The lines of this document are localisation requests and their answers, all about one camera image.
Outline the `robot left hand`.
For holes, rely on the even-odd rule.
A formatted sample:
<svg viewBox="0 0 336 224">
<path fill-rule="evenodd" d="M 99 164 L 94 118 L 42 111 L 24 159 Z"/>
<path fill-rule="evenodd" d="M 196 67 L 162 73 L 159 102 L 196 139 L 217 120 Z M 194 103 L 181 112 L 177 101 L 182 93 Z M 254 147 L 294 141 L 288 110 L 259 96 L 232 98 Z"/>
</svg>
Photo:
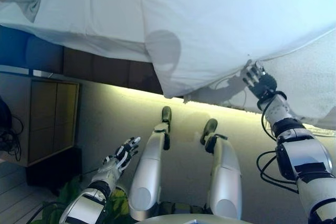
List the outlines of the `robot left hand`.
<svg viewBox="0 0 336 224">
<path fill-rule="evenodd" d="M 124 171 L 129 165 L 132 157 L 138 153 L 137 148 L 139 147 L 140 141 L 141 138 L 139 136 L 131 137 L 126 140 L 117 148 L 113 155 L 109 155 L 104 159 L 103 164 L 111 164 L 114 165 L 118 171 Z"/>
</svg>

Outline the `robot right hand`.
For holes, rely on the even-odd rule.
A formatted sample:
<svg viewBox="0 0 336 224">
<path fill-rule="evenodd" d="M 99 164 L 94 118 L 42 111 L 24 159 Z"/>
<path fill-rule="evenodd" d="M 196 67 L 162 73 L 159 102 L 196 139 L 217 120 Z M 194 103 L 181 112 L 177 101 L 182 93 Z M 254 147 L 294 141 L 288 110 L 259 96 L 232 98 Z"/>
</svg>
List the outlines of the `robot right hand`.
<svg viewBox="0 0 336 224">
<path fill-rule="evenodd" d="M 242 74 L 243 82 L 256 98 L 266 98 L 276 91 L 277 82 L 265 71 L 261 61 L 248 60 Z"/>
</svg>

